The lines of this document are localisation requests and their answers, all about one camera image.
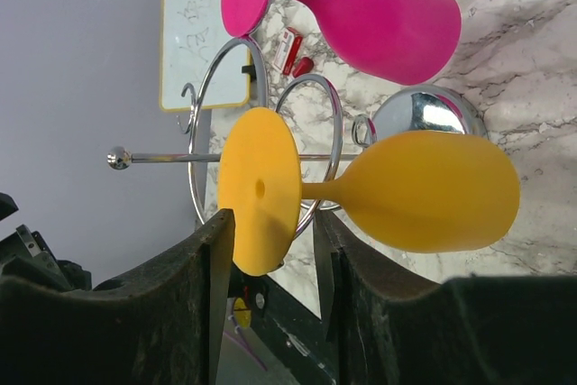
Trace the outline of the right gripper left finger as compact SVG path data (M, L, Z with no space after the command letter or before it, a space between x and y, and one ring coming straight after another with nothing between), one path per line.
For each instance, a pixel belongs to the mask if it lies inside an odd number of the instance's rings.
M4 384L212 384L234 214L91 290L66 291L46 261L1 268Z

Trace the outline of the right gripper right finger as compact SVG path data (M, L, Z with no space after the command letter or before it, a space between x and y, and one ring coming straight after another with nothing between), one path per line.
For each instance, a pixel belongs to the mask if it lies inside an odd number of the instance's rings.
M573 276L435 283L314 217L321 313L341 384L573 384Z

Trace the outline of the yellow wine glass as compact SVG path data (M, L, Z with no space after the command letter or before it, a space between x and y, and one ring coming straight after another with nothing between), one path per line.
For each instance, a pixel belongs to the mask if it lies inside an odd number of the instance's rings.
M507 154L470 134L412 131L371 145L343 174L301 178L292 132L267 108L247 111L225 141L218 205L234 212L234 264L261 276L277 269L296 236L305 199L335 202L374 240L396 249L459 252L499 241L520 201Z

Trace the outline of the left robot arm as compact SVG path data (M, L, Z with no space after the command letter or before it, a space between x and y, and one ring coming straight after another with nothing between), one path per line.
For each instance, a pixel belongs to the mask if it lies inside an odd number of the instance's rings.
M20 225L1 240L1 276L18 277L58 292L91 290L91 273L58 260L39 232Z

